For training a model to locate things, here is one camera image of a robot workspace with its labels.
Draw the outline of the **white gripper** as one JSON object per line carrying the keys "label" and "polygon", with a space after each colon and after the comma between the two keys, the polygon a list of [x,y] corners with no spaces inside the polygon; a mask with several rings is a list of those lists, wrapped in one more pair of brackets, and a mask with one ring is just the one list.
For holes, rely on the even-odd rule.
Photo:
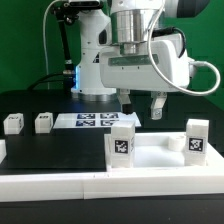
{"label": "white gripper", "polygon": [[[187,53],[180,36],[157,37],[151,42],[154,61],[163,75],[178,87],[186,88],[190,82]],[[141,43],[136,55],[121,55],[118,46],[100,51],[100,76],[107,88],[117,88],[117,97],[124,114],[132,114],[130,90],[153,91],[150,106],[151,119],[162,118],[166,92],[175,92],[154,70],[148,57],[147,43]]]}

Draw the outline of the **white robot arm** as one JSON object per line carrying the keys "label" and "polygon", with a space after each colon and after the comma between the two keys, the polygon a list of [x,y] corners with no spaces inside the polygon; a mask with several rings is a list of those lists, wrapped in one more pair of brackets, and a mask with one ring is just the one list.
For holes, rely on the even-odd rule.
{"label": "white robot arm", "polygon": [[186,37],[161,20],[192,18],[210,0],[69,0],[79,10],[83,57],[77,92],[87,99],[115,95],[125,114],[130,92],[149,91],[151,118],[162,117],[169,92],[186,90],[196,62]]}

